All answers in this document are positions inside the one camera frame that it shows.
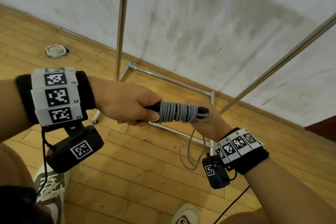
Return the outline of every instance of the gray cable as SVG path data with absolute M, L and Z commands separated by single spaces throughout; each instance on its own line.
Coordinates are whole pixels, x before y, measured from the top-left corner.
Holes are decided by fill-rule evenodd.
M 183 122 L 183 123 L 191 123 L 193 120 L 198 120 L 200 122 L 209 122 L 211 120 L 211 113 L 209 114 L 197 114 L 198 107 L 196 105 L 190 105 L 185 103 L 176 103 L 176 102 L 161 102 L 160 106 L 160 119 L 159 123 L 164 122 Z M 188 146 L 182 145 L 179 150 L 179 156 L 182 164 L 189 170 L 195 170 L 198 167 L 198 164 L 201 160 L 201 157 L 203 153 L 205 152 L 206 145 L 205 145 L 205 138 L 203 137 L 203 151 L 198 157 L 197 163 L 195 163 L 195 160 L 193 159 L 191 152 L 190 152 L 190 145 L 191 145 L 191 139 L 195 133 L 195 129 L 191 133 Z M 187 147 L 187 158 L 192 167 L 188 167 L 182 160 L 181 155 L 181 149 L 183 147 Z

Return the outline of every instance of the wooden floor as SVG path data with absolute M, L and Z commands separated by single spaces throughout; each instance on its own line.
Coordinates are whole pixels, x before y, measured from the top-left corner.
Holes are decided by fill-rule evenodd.
M 48 58 L 44 48 L 49 44 L 64 45 L 70 53 L 61 59 Z M 88 75 L 112 79 L 114 64 L 115 58 L 110 54 L 0 10 L 0 79 L 32 73 L 35 68 L 59 66 L 72 66 Z M 124 81 L 147 86 L 166 101 L 210 100 L 135 71 L 127 72 Z M 218 109 L 226 103 L 215 98 Z M 335 143 L 239 106 L 232 107 L 223 117 L 233 127 L 247 128 L 265 144 L 273 159 L 336 208 Z M 192 132 L 189 124 L 167 125 L 187 134 Z M 213 190 L 203 167 L 195 171 L 183 167 L 178 152 L 187 141 L 169 132 L 151 126 L 117 124 L 103 115 L 96 128 L 105 145 L 72 170 L 65 205 L 68 223 L 167 224 L 185 202 L 198 206 L 202 223 L 212 223 L 248 186 L 239 175 L 225 189 Z M 23 158 L 32 174 L 42 163 L 40 131 L 40 126 L 35 125 L 5 142 Z M 62 129 L 47 133 L 51 143 L 65 137 Z M 201 145 L 192 144 L 194 156 L 201 149 Z M 250 189 L 226 216 L 259 207 Z

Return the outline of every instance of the metal rack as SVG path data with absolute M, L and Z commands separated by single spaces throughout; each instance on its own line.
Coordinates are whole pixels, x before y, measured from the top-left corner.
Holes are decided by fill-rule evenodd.
M 193 86 L 184 84 L 182 82 L 175 81 L 173 79 L 164 77 L 157 73 L 142 69 L 137 65 L 132 64 L 129 62 L 125 67 L 124 71 L 120 74 L 120 66 L 121 66 L 121 57 L 122 57 L 122 47 L 123 47 L 123 39 L 124 39 L 124 28 L 125 28 L 125 19 L 126 19 L 126 7 L 127 7 L 127 0 L 120 0 L 119 4 L 119 20 L 118 20 L 118 37 L 117 37 L 117 55 L 115 60 L 115 81 L 121 81 L 128 69 L 133 69 L 136 71 L 140 71 L 145 74 L 149 74 L 151 76 L 166 80 L 171 83 L 175 83 L 177 85 L 186 87 L 191 90 L 195 90 L 197 92 L 203 93 L 211 98 L 211 103 L 214 104 L 215 94 L 214 91 L 208 92 Z M 287 62 L 289 62 L 292 58 L 302 52 L 305 48 L 307 48 L 310 44 L 312 44 L 316 39 L 318 39 L 321 35 L 323 35 L 326 31 L 332 28 L 336 24 L 336 13 L 334 13 L 331 17 L 329 17 L 325 22 L 323 22 L 319 27 L 317 27 L 311 34 L 309 34 L 304 40 L 302 40 L 299 44 L 297 44 L 291 51 L 289 51 L 283 58 L 281 58 L 278 62 L 276 62 L 270 69 L 268 69 L 265 73 L 263 73 L 260 77 L 258 77 L 253 83 L 251 83 L 245 90 L 243 90 L 238 96 L 232 99 L 225 107 L 223 107 L 219 112 L 222 114 L 229 110 L 230 107 L 235 105 L 239 100 L 249 94 L 252 90 L 258 87 L 263 81 L 269 78 L 272 74 L 278 71 L 282 66 L 284 66 Z M 92 122 L 97 123 L 98 116 L 101 114 L 100 111 L 97 111 L 94 115 Z M 149 123 L 149 125 L 162 128 L 166 131 L 170 131 L 176 135 L 189 139 L 190 136 L 179 132 L 177 130 L 168 128 L 161 124 Z M 197 143 L 203 144 L 202 140 L 193 137 L 192 141 Z M 214 154 L 214 142 L 206 142 L 206 146 L 210 147 L 210 155 Z

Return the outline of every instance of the white wall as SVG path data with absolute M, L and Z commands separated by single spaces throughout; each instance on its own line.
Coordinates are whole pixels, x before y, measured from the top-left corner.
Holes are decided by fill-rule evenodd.
M 116 47 L 119 0 L 0 0 Z M 128 0 L 124 51 L 236 96 L 336 0 Z M 307 126 L 336 115 L 336 28 L 243 99 Z

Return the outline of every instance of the white shoe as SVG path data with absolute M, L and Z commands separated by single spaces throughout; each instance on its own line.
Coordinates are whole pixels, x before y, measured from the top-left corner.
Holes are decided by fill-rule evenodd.
M 170 224 L 201 224 L 200 213 L 196 206 L 184 204 L 177 210 Z
M 58 218 L 54 224 L 65 224 L 64 197 L 70 180 L 70 171 L 58 174 L 47 164 L 47 183 L 37 197 L 36 203 L 47 205 L 55 203 L 58 207 Z M 40 190 L 45 181 L 44 164 L 36 171 L 34 176 L 34 188 Z

